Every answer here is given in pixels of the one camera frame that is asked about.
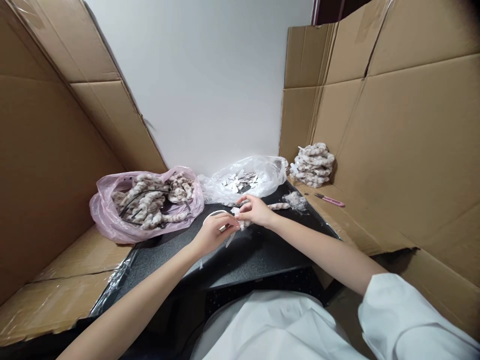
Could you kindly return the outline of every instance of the plastic bag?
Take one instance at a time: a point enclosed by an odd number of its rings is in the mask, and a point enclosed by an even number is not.
[[[122,221],[112,200],[113,191],[126,191],[132,188],[132,179],[140,174],[152,174],[167,181],[174,173],[184,172],[185,177],[194,179],[193,199],[188,204],[191,214],[185,221],[168,223],[165,228],[142,230],[138,225]],[[96,223],[98,231],[117,244],[134,244],[158,235],[170,233],[176,230],[188,228],[194,219],[204,210],[204,197],[200,183],[194,172],[183,166],[175,166],[163,174],[155,174],[148,171],[130,171],[112,174],[102,177],[97,181],[96,193],[90,200],[91,217]],[[185,204],[174,204],[166,211],[166,214],[179,214],[188,211]]]
[[[203,200],[205,204],[230,205],[236,203],[243,194],[251,194],[259,198],[266,197],[273,194],[279,185],[287,180],[287,167],[288,162],[284,157],[254,155],[223,168],[212,177],[199,175]],[[245,173],[256,173],[261,183],[243,193],[232,192],[230,188],[222,185],[229,175],[238,175],[242,169]]]

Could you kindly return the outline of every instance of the white shirt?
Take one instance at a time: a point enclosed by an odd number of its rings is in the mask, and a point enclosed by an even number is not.
[[[400,276],[374,275],[358,308],[363,339],[379,360],[478,359],[480,345]],[[254,291],[208,320],[191,359],[364,360],[314,297]]]

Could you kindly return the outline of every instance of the fingers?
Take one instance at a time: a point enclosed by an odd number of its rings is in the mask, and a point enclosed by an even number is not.
[[[246,204],[243,204],[240,208],[241,213],[245,213],[245,212],[250,211],[250,210],[252,210],[252,203],[251,202],[247,202]]]
[[[250,194],[245,194],[245,195],[242,195],[241,198],[239,198],[236,203],[237,204],[240,204],[242,201],[245,201],[245,200],[248,200],[248,201],[255,201],[255,199],[258,199],[258,197],[256,196],[253,196],[253,195],[250,195]]]
[[[210,216],[210,217],[213,218],[213,219],[220,219],[220,218],[224,218],[224,217],[228,217],[228,216],[233,218],[233,216],[230,215],[228,212],[222,212],[222,213],[219,213],[217,215]]]
[[[230,226],[230,227],[227,227],[226,230],[222,232],[220,236],[223,240],[225,240],[226,238],[228,238],[230,235],[232,235],[234,232],[238,230],[239,230],[239,227]]]
[[[237,220],[252,220],[252,213],[250,211],[247,212],[241,212],[237,215],[235,215],[235,219]]]
[[[235,219],[232,215],[230,214],[227,214],[228,216],[222,216],[220,218],[216,218],[215,219],[215,226],[220,229],[222,226],[225,226],[225,225],[231,225],[233,227],[239,227],[240,224],[239,222],[237,221],[237,219]]]

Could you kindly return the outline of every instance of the left hand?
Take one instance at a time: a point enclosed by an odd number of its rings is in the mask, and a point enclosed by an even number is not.
[[[209,216],[190,245],[199,258],[218,248],[231,234],[240,229],[239,222],[229,213]]]

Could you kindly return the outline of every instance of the hand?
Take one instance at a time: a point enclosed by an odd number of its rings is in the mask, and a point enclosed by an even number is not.
[[[222,226],[227,226],[223,232],[220,231]],[[222,212],[218,215],[209,216],[205,219],[203,226],[190,245],[198,257],[202,258],[218,248],[238,229],[240,229],[239,222],[229,213]]]
[[[237,201],[237,204],[240,204],[245,200],[249,200],[250,202],[242,205],[240,208],[240,213],[235,216],[235,219],[250,220],[257,225],[268,227],[275,218],[276,214],[270,210],[270,208],[265,205],[260,198],[253,195],[243,195]]]

